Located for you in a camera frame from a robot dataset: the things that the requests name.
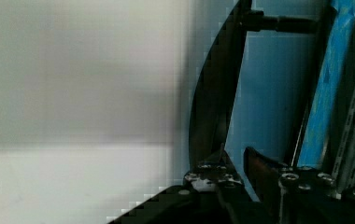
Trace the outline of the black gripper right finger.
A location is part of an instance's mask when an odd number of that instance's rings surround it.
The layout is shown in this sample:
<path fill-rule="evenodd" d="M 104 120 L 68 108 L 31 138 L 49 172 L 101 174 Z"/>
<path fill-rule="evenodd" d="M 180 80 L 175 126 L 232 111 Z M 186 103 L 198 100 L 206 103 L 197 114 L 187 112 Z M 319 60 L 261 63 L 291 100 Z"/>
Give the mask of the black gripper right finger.
<path fill-rule="evenodd" d="M 292 167 L 253 147 L 244 152 L 244 172 L 277 224 L 337 224 L 334 179 L 315 168 Z"/>

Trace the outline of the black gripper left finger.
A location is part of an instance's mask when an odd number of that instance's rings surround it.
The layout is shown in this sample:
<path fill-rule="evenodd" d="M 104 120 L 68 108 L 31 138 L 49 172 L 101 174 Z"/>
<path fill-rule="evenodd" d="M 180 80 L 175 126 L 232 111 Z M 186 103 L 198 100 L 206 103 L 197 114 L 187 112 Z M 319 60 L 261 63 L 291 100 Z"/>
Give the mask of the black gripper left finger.
<path fill-rule="evenodd" d="M 200 158 L 194 151 L 189 151 L 189 160 L 190 169 L 183 177 L 183 188 L 187 191 L 215 192 L 218 184 L 225 188 L 244 185 L 224 144 L 204 158 Z"/>

